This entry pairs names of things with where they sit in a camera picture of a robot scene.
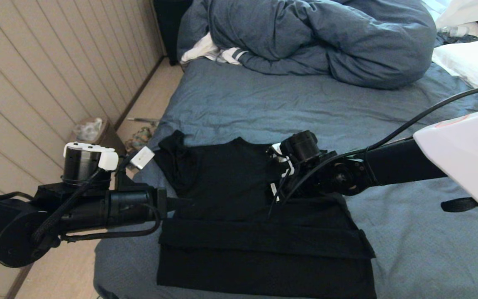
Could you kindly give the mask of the black t-shirt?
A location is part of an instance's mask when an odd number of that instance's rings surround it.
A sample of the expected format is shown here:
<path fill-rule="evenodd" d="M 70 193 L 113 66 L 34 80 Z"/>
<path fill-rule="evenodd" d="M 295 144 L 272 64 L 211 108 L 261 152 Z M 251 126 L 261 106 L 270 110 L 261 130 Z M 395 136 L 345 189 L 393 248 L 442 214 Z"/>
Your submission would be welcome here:
<path fill-rule="evenodd" d="M 269 144 L 188 147 L 174 131 L 154 157 L 192 205 L 163 222 L 157 284 L 230 294 L 377 299 L 374 250 L 337 193 L 274 199 L 284 170 Z"/>

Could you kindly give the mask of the right wrist motor cylinder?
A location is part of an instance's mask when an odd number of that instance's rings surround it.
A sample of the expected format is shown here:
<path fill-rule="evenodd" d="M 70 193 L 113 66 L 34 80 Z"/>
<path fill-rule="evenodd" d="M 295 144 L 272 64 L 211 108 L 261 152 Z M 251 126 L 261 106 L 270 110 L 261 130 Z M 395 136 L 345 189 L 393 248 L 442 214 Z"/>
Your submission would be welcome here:
<path fill-rule="evenodd" d="M 317 138 L 311 131 L 306 130 L 293 134 L 290 137 L 292 154 L 300 162 L 306 162 L 320 155 L 317 147 Z"/>

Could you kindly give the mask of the wrist motor cylinder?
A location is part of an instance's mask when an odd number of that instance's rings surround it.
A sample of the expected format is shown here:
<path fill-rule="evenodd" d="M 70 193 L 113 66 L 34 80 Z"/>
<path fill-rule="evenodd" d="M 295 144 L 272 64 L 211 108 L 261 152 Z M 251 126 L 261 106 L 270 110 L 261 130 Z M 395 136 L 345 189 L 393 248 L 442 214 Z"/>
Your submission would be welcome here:
<path fill-rule="evenodd" d="M 290 137 L 292 154 L 300 162 L 306 162 L 320 155 L 317 147 L 317 138 L 311 131 L 306 130 L 293 134 Z"/>
<path fill-rule="evenodd" d="M 69 186 L 81 186 L 91 176 L 91 186 L 108 189 L 111 172 L 117 169 L 119 156 L 114 148 L 82 142 L 69 142 L 64 147 L 65 159 L 62 182 Z"/>

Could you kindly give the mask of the left wrist motor cylinder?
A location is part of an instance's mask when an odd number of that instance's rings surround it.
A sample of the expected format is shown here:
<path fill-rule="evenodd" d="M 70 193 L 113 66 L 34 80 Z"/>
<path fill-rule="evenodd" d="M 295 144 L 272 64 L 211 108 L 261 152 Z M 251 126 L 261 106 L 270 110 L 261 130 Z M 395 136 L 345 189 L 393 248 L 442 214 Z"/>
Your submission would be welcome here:
<path fill-rule="evenodd" d="M 82 142 L 69 142 L 64 147 L 65 159 L 62 182 L 69 186 L 81 186 L 91 176 L 91 186 L 108 189 L 111 172 L 117 169 L 119 156 L 114 148 Z"/>

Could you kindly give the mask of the brown trash bin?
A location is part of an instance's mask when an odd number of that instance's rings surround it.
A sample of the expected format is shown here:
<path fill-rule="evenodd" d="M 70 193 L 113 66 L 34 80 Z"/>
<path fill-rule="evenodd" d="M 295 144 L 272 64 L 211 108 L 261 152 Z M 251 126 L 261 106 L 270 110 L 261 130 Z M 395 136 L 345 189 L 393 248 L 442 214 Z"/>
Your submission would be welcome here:
<path fill-rule="evenodd" d="M 91 118 L 85 118 L 82 121 L 78 122 L 77 124 L 83 123 L 85 120 L 91 119 Z M 113 125 L 110 123 L 110 121 L 108 121 L 108 119 L 103 119 L 103 118 L 101 118 L 101 119 L 104 121 L 104 123 L 101 127 L 101 133 L 99 134 L 99 136 L 96 140 L 91 141 L 91 142 L 77 140 L 73 131 L 72 131 L 72 133 L 69 136 L 68 141 L 69 142 L 81 142 L 81 143 L 87 143 L 87 144 L 92 144 L 92 145 L 100 145 L 102 147 L 107 147 L 107 148 L 114 148 L 115 152 L 118 155 L 125 156 L 127 154 L 127 150 L 125 149 L 125 145 L 121 141 L 121 138 L 118 136 L 117 132 L 115 131 L 115 129 L 113 127 Z"/>

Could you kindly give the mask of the clear plastic bin liner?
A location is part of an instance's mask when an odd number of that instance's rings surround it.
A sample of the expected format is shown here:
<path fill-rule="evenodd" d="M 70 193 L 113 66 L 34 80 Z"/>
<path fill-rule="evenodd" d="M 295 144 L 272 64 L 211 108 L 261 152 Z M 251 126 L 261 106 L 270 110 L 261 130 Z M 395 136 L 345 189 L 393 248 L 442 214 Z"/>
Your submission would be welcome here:
<path fill-rule="evenodd" d="M 98 138 L 104 121 L 101 118 L 91 118 L 73 128 L 77 140 L 91 142 Z"/>

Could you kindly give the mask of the blue bed sheet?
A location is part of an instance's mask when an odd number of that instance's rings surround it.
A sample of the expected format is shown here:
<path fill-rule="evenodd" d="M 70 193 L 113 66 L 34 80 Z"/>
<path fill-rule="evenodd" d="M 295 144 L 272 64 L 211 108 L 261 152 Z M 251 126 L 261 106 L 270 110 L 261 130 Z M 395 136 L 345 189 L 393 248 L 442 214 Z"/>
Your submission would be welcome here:
<path fill-rule="evenodd" d="M 396 90 L 340 83 L 330 76 L 268 76 L 197 59 L 185 70 L 149 146 L 173 131 L 189 146 L 237 137 L 279 142 L 298 131 L 319 146 L 347 152 L 387 136 L 433 104 L 469 90 L 432 64 Z M 347 198 L 372 260 L 378 299 L 478 299 L 478 208 L 446 213 L 441 202 L 465 197 L 448 178 L 374 187 Z M 268 299 L 156 284 L 159 233 L 105 240 L 95 248 L 94 287 L 101 299 Z"/>

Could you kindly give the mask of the blue crumpled duvet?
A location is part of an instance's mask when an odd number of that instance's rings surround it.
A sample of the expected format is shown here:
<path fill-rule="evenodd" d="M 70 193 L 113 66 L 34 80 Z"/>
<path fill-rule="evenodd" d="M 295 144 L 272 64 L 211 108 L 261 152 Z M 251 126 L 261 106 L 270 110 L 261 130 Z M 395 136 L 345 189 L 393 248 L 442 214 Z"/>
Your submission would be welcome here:
<path fill-rule="evenodd" d="M 343 83 L 400 88 L 431 64 L 436 24 L 420 0 L 193 0 L 178 33 L 178 59 L 211 39 L 267 75 L 329 75 Z"/>

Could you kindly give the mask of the white striped cloth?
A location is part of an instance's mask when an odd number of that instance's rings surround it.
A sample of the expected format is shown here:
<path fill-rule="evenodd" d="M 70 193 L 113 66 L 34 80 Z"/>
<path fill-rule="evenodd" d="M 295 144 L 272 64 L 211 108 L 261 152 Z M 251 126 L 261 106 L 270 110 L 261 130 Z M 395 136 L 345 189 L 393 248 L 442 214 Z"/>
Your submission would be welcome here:
<path fill-rule="evenodd" d="M 190 63 L 191 61 L 194 61 L 195 59 L 204 57 L 214 62 L 228 63 L 235 66 L 240 66 L 241 62 L 239 62 L 239 59 L 245 53 L 247 53 L 247 51 L 242 50 L 238 47 L 233 47 L 230 49 L 221 49 L 214 43 L 211 33 L 209 32 L 203 38 L 201 38 L 201 40 L 196 42 L 192 49 L 186 51 L 181 56 L 180 64 L 185 66 L 186 64 Z"/>

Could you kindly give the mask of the black nightstand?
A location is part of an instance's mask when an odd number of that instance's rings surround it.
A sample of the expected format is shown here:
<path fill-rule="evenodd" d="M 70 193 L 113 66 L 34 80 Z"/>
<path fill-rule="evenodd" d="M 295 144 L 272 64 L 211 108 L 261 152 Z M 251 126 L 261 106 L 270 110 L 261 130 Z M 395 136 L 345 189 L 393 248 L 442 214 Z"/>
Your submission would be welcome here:
<path fill-rule="evenodd" d="M 152 0 L 158 27 L 171 66 L 178 64 L 178 33 L 181 19 L 193 0 Z"/>

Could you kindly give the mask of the white pillow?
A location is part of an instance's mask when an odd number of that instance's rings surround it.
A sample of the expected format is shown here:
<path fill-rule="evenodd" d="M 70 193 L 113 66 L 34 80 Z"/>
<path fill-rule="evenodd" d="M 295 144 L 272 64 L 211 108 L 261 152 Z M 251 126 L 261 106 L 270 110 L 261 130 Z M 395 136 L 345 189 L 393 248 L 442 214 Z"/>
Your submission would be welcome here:
<path fill-rule="evenodd" d="M 431 60 L 469 87 L 478 88 L 478 41 L 438 46 Z"/>

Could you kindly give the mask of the dark grey crumpled cloth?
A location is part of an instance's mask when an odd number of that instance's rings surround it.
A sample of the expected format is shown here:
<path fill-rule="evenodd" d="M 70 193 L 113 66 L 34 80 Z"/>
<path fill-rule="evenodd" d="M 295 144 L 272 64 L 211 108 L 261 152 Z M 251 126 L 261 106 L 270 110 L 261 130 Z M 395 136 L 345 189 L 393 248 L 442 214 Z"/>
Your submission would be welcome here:
<path fill-rule="evenodd" d="M 474 35 L 465 35 L 462 37 L 453 37 L 447 34 L 437 33 L 436 40 L 434 42 L 434 48 L 449 45 L 449 44 L 462 44 L 467 42 L 476 42 L 478 41 L 478 37 Z"/>

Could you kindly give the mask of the white blanket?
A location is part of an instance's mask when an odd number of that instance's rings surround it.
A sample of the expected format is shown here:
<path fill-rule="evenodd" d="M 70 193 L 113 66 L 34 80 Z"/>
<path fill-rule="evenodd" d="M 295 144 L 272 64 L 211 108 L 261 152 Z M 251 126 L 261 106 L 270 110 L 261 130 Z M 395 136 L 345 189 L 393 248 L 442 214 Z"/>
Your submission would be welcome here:
<path fill-rule="evenodd" d="M 457 26 L 478 22 L 478 0 L 437 0 L 440 4 L 436 26 Z"/>

